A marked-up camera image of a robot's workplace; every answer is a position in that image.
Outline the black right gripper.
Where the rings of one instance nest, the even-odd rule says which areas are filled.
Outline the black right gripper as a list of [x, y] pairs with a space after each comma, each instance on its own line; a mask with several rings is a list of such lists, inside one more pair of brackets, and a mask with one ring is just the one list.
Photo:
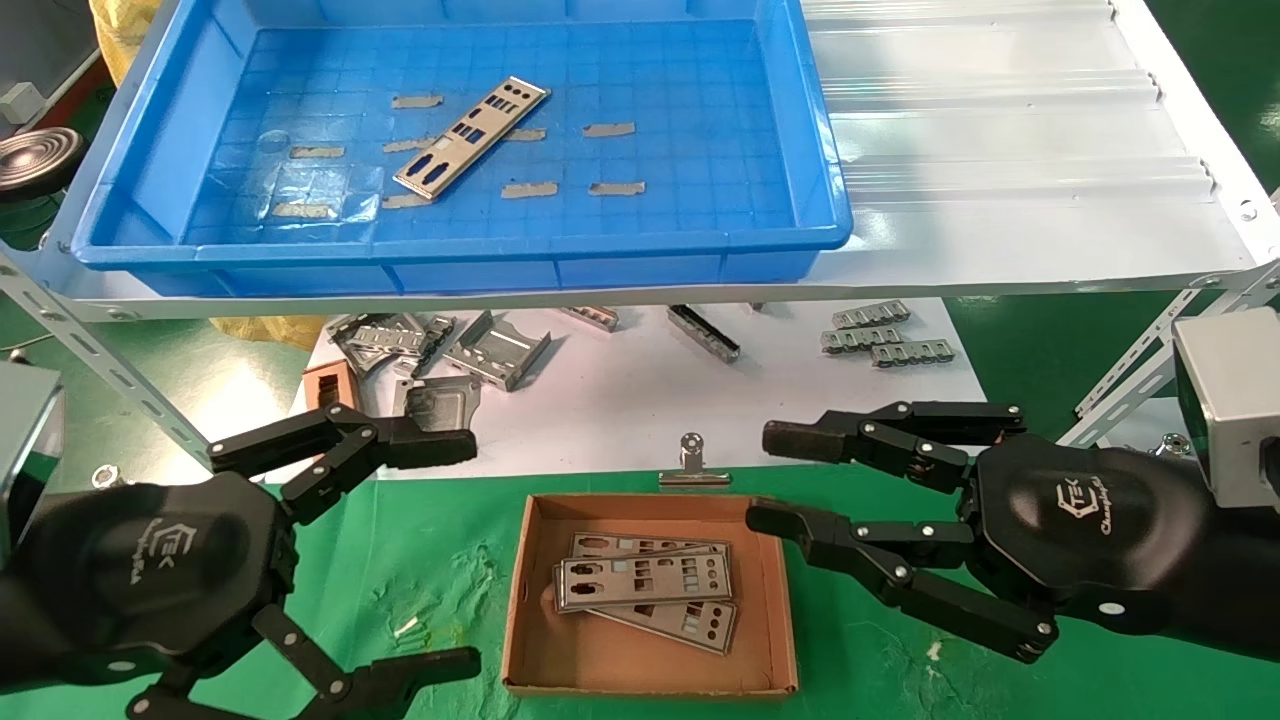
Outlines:
[[[968, 487], [963, 447], [995, 446], [977, 457], [968, 496], [978, 559], [960, 521], [855, 523], [753, 500], [745, 523], [883, 606], [1023, 664], [1059, 638], [1053, 615], [1277, 660], [1276, 511], [1220, 507], [1188, 460], [1069, 448], [1025, 430], [1012, 405], [938, 401], [764, 425], [771, 456], [861, 464], [943, 495]], [[974, 559], [972, 574], [1006, 600], [938, 574]]]

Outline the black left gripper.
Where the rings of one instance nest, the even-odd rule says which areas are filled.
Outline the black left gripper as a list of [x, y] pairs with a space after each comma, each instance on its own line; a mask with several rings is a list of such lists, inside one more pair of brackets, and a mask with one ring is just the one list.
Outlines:
[[128, 719], [244, 719], [189, 693], [261, 638], [315, 689], [297, 719], [402, 719], [421, 689], [480, 674], [474, 647], [342, 671], [278, 606], [297, 562], [282, 506], [234, 474], [49, 496], [3, 569], [3, 691], [165, 671]]

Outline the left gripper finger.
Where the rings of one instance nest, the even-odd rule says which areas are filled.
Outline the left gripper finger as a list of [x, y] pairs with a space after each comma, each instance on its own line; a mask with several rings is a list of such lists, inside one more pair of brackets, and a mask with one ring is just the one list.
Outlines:
[[370, 418], [343, 404], [288, 416], [207, 447], [212, 470], [252, 478], [303, 460], [282, 487], [294, 523], [312, 523], [380, 468], [443, 468], [477, 456], [468, 429], [424, 430], [407, 416]]

